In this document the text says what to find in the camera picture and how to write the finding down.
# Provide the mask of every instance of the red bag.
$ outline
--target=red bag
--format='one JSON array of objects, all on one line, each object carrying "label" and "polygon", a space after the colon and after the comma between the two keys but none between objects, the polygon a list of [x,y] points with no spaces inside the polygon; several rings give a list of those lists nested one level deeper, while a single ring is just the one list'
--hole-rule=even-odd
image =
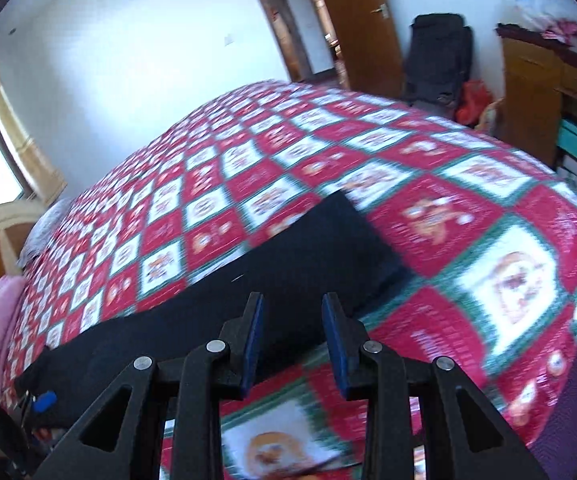
[{"label": "red bag", "polygon": [[462,101],[455,112],[455,120],[464,126],[477,124],[485,108],[493,102],[493,95],[483,81],[467,81],[462,85]]}]

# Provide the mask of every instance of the red and white blanket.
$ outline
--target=red and white blanket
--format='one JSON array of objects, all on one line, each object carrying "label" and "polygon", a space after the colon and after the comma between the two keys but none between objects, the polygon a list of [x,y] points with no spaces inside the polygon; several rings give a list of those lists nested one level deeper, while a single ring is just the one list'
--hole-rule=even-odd
[{"label": "red and white blanket", "polygon": [[[5,400],[44,345],[157,306],[338,189],[416,273],[364,319],[371,337],[413,358],[453,356],[533,441],[577,351],[577,195],[459,124],[281,82],[204,105],[75,201],[31,270]],[[222,409],[234,478],[361,458],[365,407],[342,402],[324,349]]]}]

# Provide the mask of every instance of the silver bolt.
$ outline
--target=silver bolt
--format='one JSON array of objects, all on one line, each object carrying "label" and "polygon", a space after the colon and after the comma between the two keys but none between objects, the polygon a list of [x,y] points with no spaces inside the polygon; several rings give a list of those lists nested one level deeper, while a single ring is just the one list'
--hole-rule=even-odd
[{"label": "silver bolt", "polygon": [[382,343],[378,341],[366,341],[362,347],[370,354],[379,354],[382,351]]},{"label": "silver bolt", "polygon": [[206,343],[206,350],[214,354],[220,353],[224,348],[226,348],[226,343],[220,339],[213,339]]},{"label": "silver bolt", "polygon": [[450,357],[442,356],[438,357],[438,360],[435,361],[435,364],[438,365],[438,368],[440,370],[448,372],[450,370],[453,370],[453,367],[455,366],[455,361]]},{"label": "silver bolt", "polygon": [[133,366],[136,370],[148,370],[153,364],[153,360],[150,357],[142,356],[138,357],[133,361]]}]

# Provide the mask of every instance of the black suitcase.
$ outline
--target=black suitcase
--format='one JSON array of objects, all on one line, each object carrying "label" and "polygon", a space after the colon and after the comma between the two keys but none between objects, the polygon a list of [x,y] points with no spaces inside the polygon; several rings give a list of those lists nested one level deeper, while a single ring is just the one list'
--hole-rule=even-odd
[{"label": "black suitcase", "polygon": [[459,14],[423,14],[411,30],[404,99],[452,118],[470,78],[473,31]]}]

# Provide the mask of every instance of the yellow curtain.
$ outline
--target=yellow curtain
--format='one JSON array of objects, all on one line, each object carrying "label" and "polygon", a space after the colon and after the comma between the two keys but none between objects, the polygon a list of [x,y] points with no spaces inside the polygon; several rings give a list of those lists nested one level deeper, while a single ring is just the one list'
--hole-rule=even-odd
[{"label": "yellow curtain", "polygon": [[12,157],[35,194],[52,204],[66,187],[62,173],[44,156],[24,130],[0,81],[0,130]]}]

